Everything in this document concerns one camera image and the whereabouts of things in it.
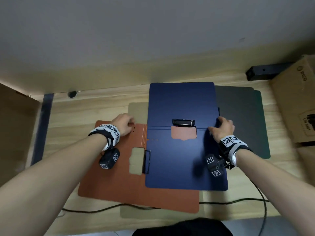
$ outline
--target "wooden tabletop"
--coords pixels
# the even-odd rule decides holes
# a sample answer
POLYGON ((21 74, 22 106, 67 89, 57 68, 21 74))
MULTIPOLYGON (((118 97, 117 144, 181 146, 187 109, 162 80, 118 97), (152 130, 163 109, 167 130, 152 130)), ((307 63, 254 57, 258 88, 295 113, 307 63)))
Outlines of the wooden tabletop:
MULTIPOLYGON (((287 135, 273 94, 266 80, 248 82, 244 74, 205 77, 183 82, 212 81, 216 85, 253 87, 262 93, 267 133, 271 152, 270 162, 305 180, 304 170, 298 161, 295 149, 287 135)), ((148 102, 149 85, 81 91, 74 99, 66 93, 54 96, 44 157, 82 139, 94 128, 97 120, 112 120, 120 113, 128 112, 132 102, 148 102)), ((229 189, 225 192, 203 191, 204 201, 225 202, 239 198, 261 198, 255 186, 238 168, 227 172, 229 189)), ((72 210, 99 210, 118 202, 83 198, 77 188, 70 195, 65 208, 72 210)), ((262 217, 263 202, 243 201, 228 206, 204 206, 205 215, 220 220, 262 217)), ((267 203, 268 216, 279 215, 267 203)), ((136 229, 164 226, 180 220, 123 219, 119 207, 95 214, 64 212, 55 220, 47 235, 84 234, 101 231, 136 229)))

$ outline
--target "human arm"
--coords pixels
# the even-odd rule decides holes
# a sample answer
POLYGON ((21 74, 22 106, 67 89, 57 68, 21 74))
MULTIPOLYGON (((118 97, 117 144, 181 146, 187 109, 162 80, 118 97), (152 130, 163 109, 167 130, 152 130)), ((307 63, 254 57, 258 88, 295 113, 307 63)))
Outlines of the human arm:
MULTIPOLYGON (((118 115, 111 124, 121 136, 133 119, 118 115)), ((0 235, 44 235, 107 139, 93 134, 21 172, 0 188, 0 235)))
MULTIPOLYGON (((209 128, 217 142, 225 136, 233 135, 235 128, 231 120, 220 117, 220 121, 221 127, 209 128)), ((279 213, 302 235, 315 235, 315 187, 300 181, 249 150, 239 149, 236 152, 236 163, 279 213)))

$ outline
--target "blue clipboard folder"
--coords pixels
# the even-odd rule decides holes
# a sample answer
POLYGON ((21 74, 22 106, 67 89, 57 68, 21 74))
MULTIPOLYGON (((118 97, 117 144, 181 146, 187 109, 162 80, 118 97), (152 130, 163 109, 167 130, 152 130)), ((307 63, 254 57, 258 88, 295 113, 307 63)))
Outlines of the blue clipboard folder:
POLYGON ((206 156, 218 156, 218 146, 207 127, 219 116, 212 82, 153 83, 150 85, 147 151, 144 162, 146 186, 150 188, 228 189, 226 170, 214 177, 206 156), (195 120, 197 138, 171 137, 173 119, 195 120))

